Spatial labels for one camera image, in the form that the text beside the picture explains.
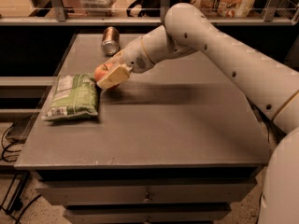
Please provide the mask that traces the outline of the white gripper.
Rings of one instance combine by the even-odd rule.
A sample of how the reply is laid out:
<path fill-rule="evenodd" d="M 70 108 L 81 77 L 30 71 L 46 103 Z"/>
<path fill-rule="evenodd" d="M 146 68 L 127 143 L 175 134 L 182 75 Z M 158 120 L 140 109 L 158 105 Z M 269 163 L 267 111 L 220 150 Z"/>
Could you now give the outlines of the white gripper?
<path fill-rule="evenodd" d="M 110 57 L 106 64 L 112 64 L 112 66 L 99 81 L 96 81 L 97 86 L 102 90 L 116 88 L 130 77 L 131 71 L 141 74 L 152 69 L 155 65 L 142 46 L 141 36 Z"/>

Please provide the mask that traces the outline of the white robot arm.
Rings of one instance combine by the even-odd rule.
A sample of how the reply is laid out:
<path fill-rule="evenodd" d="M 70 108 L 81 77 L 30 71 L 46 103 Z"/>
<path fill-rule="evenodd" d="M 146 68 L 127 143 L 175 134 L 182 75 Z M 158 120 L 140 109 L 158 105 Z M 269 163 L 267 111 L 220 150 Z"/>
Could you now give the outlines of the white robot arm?
<path fill-rule="evenodd" d="M 221 32 L 191 4 L 170 7 L 164 24 L 94 71 L 107 90 L 156 63 L 203 52 L 286 136 L 267 166 L 257 224 L 299 224 L 299 74 Z"/>

